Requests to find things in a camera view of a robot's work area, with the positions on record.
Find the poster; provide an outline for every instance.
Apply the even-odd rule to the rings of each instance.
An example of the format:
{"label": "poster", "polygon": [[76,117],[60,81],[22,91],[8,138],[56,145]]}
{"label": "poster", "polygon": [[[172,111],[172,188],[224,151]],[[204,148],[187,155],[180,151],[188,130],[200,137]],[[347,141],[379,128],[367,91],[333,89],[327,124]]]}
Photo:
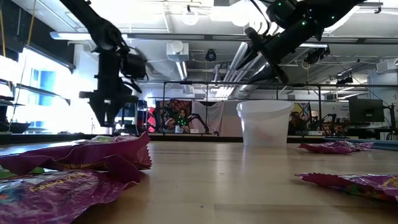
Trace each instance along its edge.
{"label": "poster", "polygon": [[190,132],[188,116],[190,116],[192,112],[191,101],[171,99],[164,101],[164,104],[163,101],[156,101],[156,110],[158,132]]}

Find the robotic arm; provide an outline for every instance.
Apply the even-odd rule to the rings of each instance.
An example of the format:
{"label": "robotic arm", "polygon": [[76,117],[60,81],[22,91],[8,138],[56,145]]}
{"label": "robotic arm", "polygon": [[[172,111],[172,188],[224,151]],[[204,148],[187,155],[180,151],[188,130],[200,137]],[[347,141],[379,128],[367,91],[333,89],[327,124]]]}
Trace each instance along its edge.
{"label": "robotic arm", "polygon": [[[130,49],[122,33],[110,21],[103,19],[85,0],[60,0],[69,11],[85,25],[99,53],[97,90],[80,92],[80,98],[89,98],[101,126],[114,126],[114,118],[126,103],[136,103],[132,90],[142,93],[134,83],[135,78],[146,75],[145,60],[140,55],[129,54]],[[124,82],[119,73],[130,79]]]}
{"label": "robotic arm", "polygon": [[[275,0],[267,9],[271,22],[285,29],[280,34],[259,35],[253,28],[245,30],[250,38],[245,59],[238,66],[240,69],[249,63],[260,52],[269,63],[273,77],[282,83],[289,78],[278,66],[278,63],[289,53],[311,37],[321,41],[323,31],[343,18],[354,6],[365,0]],[[250,83],[269,79],[267,73],[260,72],[250,79]]]}

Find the table surface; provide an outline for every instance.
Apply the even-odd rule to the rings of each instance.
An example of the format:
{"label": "table surface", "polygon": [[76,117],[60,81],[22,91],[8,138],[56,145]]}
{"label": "table surface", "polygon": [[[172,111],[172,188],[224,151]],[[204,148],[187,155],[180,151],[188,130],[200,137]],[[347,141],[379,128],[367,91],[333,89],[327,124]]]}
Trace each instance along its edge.
{"label": "table surface", "polygon": [[[48,144],[2,147],[32,150]],[[398,206],[317,187],[294,174],[394,173],[398,152],[311,154],[241,143],[152,142],[151,170],[73,223],[398,223]]]}

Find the computer monitor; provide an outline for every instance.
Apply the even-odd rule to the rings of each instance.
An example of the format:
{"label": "computer monitor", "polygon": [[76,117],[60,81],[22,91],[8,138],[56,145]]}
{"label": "computer monitor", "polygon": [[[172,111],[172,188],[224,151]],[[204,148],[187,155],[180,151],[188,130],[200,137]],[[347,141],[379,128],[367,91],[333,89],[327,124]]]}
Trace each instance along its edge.
{"label": "computer monitor", "polygon": [[349,120],[351,122],[384,122],[382,100],[349,99]]}

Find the crumpled plastic bag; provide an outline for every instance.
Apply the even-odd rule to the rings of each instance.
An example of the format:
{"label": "crumpled plastic bag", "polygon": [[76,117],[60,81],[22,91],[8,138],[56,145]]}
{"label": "crumpled plastic bag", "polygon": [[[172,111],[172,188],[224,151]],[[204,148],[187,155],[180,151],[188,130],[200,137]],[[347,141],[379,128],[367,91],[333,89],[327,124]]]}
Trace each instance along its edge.
{"label": "crumpled plastic bag", "polygon": [[127,183],[93,170],[0,180],[0,223],[71,223],[88,207],[116,200]]}
{"label": "crumpled plastic bag", "polygon": [[22,154],[0,156],[0,166],[13,174],[26,175],[36,167],[52,170],[93,169],[108,171],[120,182],[141,181],[138,170],[150,169],[148,133],[141,137],[123,136],[113,142],[90,142],[48,147]]}
{"label": "crumpled plastic bag", "polygon": [[398,174],[296,174],[302,180],[322,187],[342,190],[363,197],[398,201]]}
{"label": "crumpled plastic bag", "polygon": [[321,144],[301,144],[299,148],[310,152],[325,154],[351,154],[352,152],[370,151],[373,142],[355,143],[349,141],[332,141]]}

